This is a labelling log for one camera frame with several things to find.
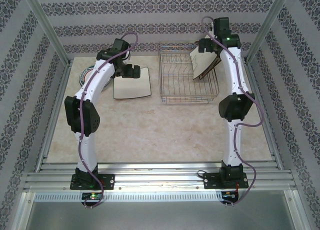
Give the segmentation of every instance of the cable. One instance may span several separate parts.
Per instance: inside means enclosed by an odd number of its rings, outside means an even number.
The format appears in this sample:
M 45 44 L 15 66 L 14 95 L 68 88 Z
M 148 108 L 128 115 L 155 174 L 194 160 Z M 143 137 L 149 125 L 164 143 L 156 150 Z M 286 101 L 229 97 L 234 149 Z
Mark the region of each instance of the cable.
M 218 44 L 220 47 L 222 47 L 229 55 L 230 57 L 233 59 L 233 62 L 235 64 L 235 68 L 236 68 L 236 75 L 237 75 L 237 79 L 238 79 L 238 83 L 239 83 L 239 88 L 241 90 L 241 92 L 247 96 L 252 102 L 254 102 L 254 104 L 257 106 L 257 108 L 259 109 L 260 113 L 261 113 L 261 119 L 260 119 L 260 122 L 257 123 L 257 124 L 247 124 L 247 123 L 237 123 L 235 125 L 235 130 L 234 130 L 234 135 L 233 135 L 233 145 L 234 145 L 234 150 L 235 150 L 235 153 L 237 155 L 237 157 L 240 159 L 240 161 L 249 166 L 250 168 L 252 168 L 253 172 L 254 172 L 254 176 L 253 176 L 253 180 L 252 180 L 252 183 L 250 184 L 249 188 L 247 189 L 247 191 L 241 196 L 241 198 L 235 202 L 233 205 L 236 205 L 238 203 L 240 203 L 246 196 L 247 194 L 249 193 L 249 191 L 251 190 L 251 188 L 253 187 L 253 185 L 255 184 L 255 181 L 257 179 L 257 171 L 256 169 L 248 162 L 246 162 L 245 160 L 243 160 L 243 158 L 240 156 L 240 154 L 238 153 L 238 149 L 237 149 L 237 143 L 236 143 L 236 137 L 237 137 L 237 130 L 238 130 L 238 126 L 245 126 L 245 127 L 250 127 L 250 128 L 255 128 L 255 127 L 258 127 L 260 125 L 262 125 L 262 123 L 264 122 L 265 120 L 265 115 L 264 115 L 264 110 L 263 108 L 261 107 L 261 105 L 259 104 L 259 102 L 255 99 L 253 99 L 248 93 L 246 93 L 246 91 L 244 91 L 244 88 L 242 86 L 242 83 L 241 83 L 241 78 L 240 78 L 240 70 L 239 70 L 239 63 L 236 59 L 236 57 L 231 53 L 231 51 L 226 47 L 224 46 L 222 43 L 220 43 L 218 40 L 216 40 L 207 30 L 207 27 L 206 25 L 204 24 L 204 19 L 210 19 L 212 20 L 212 22 L 214 22 L 214 19 L 211 17 L 211 16 L 204 16 L 202 19 L 201 19 L 201 24 L 202 24 L 202 27 L 205 31 L 205 33 L 212 39 L 212 41 L 214 41 L 216 44 Z
M 98 69 L 97 69 L 95 72 L 92 73 L 92 76 L 90 76 L 87 84 L 86 84 L 85 87 L 84 87 L 84 90 L 83 90 L 83 92 L 82 92 L 82 96 L 81 96 L 81 99 L 80 99 L 80 108 L 79 108 L 79 111 L 80 111 L 81 135 L 80 135 L 80 137 L 79 137 L 78 153 L 79 153 L 79 157 L 80 157 L 80 160 L 81 160 L 84 168 L 85 168 L 85 169 L 87 170 L 87 172 L 99 183 L 100 188 L 101 188 L 101 198 L 100 198 L 100 200 L 99 200 L 96 204 L 94 204 L 94 205 L 92 205 L 92 206 L 87 206 L 87 205 L 86 205 L 87 200 L 85 200 L 85 201 L 84 201 L 84 204 L 83 204 L 85 208 L 91 208 L 91 209 L 93 209 L 93 208 L 97 207 L 98 205 L 100 205 L 102 199 L 104 198 L 104 192 L 105 192 L 105 190 L 104 190 L 104 186 L 102 185 L 101 181 L 100 181 L 100 180 L 92 173 L 92 171 L 90 171 L 90 169 L 88 168 L 88 166 L 87 166 L 87 164 L 85 163 L 85 160 L 84 160 L 84 158 L 82 157 L 82 154 L 81 154 L 81 143 L 82 143 L 82 140 L 84 139 L 84 135 L 85 135 L 85 123 L 84 123 L 83 102 L 84 102 L 85 95 L 87 94 L 88 87 L 89 87 L 91 81 L 92 81 L 92 80 L 94 79 L 94 77 L 96 76 L 96 74 L 99 73 L 100 70 L 101 70 L 106 64 L 108 64 L 111 60 L 113 60 L 113 59 L 121 56 L 122 54 L 125 54 L 125 53 L 128 52 L 128 51 L 131 51 L 131 50 L 134 49 L 135 46 L 137 45 L 138 39 L 139 39 L 139 38 L 138 38 L 138 34 L 136 34 L 135 32 L 127 32 L 127 33 L 125 33 L 125 34 L 121 37 L 121 39 L 123 39 L 123 38 L 124 38 L 125 36 L 127 36 L 127 35 L 135 35 L 135 42 L 134 42 L 134 44 L 133 44 L 131 47 L 129 47 L 127 50 L 125 50 L 125 51 L 123 51 L 123 52 L 120 52 L 120 53 L 118 53 L 117 55 L 114 55 L 114 56 L 110 57 L 110 58 L 109 58 L 108 60 L 106 60 L 103 64 L 101 64 L 101 66 L 99 66 Z

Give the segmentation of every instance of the metal rack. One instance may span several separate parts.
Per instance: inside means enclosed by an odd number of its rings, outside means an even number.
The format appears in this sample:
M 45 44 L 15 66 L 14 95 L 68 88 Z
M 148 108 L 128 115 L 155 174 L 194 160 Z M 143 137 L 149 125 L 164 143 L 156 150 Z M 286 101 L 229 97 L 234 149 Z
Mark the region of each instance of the metal rack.
M 209 103 L 219 94 L 216 71 L 213 68 L 205 77 L 194 78 L 190 51 L 195 43 L 161 44 L 159 46 L 159 86 L 162 102 L 168 103 Z

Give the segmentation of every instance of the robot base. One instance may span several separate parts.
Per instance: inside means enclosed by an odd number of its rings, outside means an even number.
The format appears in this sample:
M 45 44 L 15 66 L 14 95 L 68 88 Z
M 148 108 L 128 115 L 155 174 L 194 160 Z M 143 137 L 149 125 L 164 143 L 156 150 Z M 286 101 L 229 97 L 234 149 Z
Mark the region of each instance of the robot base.
M 222 161 L 219 172 L 204 172 L 201 178 L 204 189 L 247 189 L 249 187 L 242 164 L 230 166 Z
M 236 189 L 237 183 L 239 189 L 249 187 L 247 174 L 243 173 L 242 177 L 235 181 L 222 181 L 219 172 L 206 172 L 203 174 L 204 189 Z
M 114 174 L 99 174 L 98 166 L 92 171 L 92 173 L 100 180 L 104 190 L 113 190 L 115 187 L 115 175 Z M 88 173 L 75 169 L 75 174 L 72 175 L 71 190 L 101 190 L 98 182 Z

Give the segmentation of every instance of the wall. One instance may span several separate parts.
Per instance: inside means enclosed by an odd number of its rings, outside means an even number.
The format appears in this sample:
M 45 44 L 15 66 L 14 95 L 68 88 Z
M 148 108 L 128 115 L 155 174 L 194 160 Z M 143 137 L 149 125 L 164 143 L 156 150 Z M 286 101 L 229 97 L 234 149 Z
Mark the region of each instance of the wall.
M 246 55 L 273 0 L 39 0 L 70 58 L 95 56 L 125 31 L 139 34 L 139 55 L 159 41 L 197 41 L 201 18 L 228 16 Z
M 286 0 L 252 62 L 267 118 L 320 229 L 320 0 Z
M 35 170 L 64 66 L 25 0 L 0 0 L 0 230 Z

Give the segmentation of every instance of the table surface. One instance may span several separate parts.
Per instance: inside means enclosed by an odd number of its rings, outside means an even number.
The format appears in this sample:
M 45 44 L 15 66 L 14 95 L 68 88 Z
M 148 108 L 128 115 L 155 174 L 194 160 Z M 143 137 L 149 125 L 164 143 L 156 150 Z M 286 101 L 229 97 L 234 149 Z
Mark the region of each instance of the table surface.
M 95 64 L 94 57 L 76 57 L 65 90 L 74 96 L 80 89 L 81 72 Z M 97 112 L 100 126 L 95 134 L 95 152 L 100 163 L 208 162 L 221 161 L 226 149 L 224 120 L 219 102 L 228 95 L 222 64 L 216 69 L 220 93 L 206 104 L 163 104 L 159 91 L 157 56 L 132 56 L 130 62 L 148 67 L 152 95 L 115 100 L 113 83 L 102 91 Z M 244 122 L 258 123 L 252 106 Z M 271 160 L 263 128 L 244 127 L 241 154 L 245 160 Z M 47 158 L 48 163 L 78 162 L 78 145 L 61 106 Z

